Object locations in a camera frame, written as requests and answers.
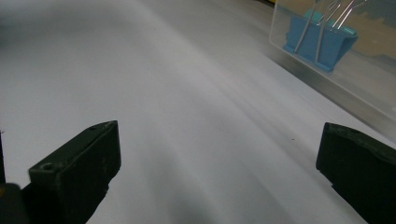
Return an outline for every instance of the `clear plastic box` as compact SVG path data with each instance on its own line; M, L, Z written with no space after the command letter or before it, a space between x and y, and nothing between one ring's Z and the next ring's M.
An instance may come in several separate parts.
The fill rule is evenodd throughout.
M396 0L277 0L270 41L396 130Z

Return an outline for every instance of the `table surface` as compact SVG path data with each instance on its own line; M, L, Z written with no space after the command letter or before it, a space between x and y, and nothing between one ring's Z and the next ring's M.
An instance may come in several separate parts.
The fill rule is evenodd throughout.
M323 125L395 145L266 56L270 7L36 2L1 20L8 182L116 119L121 170L89 223L365 223L315 168Z

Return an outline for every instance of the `white table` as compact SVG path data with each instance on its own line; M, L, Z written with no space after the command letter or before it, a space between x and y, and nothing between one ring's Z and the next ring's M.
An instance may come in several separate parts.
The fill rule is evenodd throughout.
M323 125L395 145L265 55L271 13L249 0L42 1L9 13L7 181L24 187L32 165L116 119L122 166L90 223L365 223L315 168Z

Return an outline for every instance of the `white surface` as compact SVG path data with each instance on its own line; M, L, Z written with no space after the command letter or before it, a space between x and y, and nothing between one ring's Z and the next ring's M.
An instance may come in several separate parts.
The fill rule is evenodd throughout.
M271 62L271 9L58 1L3 20L7 181L116 119L122 166L90 223L364 223L315 169L324 122L394 147Z

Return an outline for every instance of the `binder clip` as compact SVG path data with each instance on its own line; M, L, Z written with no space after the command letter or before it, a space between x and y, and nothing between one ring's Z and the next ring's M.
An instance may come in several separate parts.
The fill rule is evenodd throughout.
M331 72L358 40L354 30L342 25L354 8L367 0L358 4L354 4L355 0L352 0L336 21L331 20L331 17L340 8L341 0L330 2L324 15L315 11L318 1L320 0L315 0L312 9L304 17L295 16L290 19L289 32L286 34L287 44L283 49L297 54L325 72Z

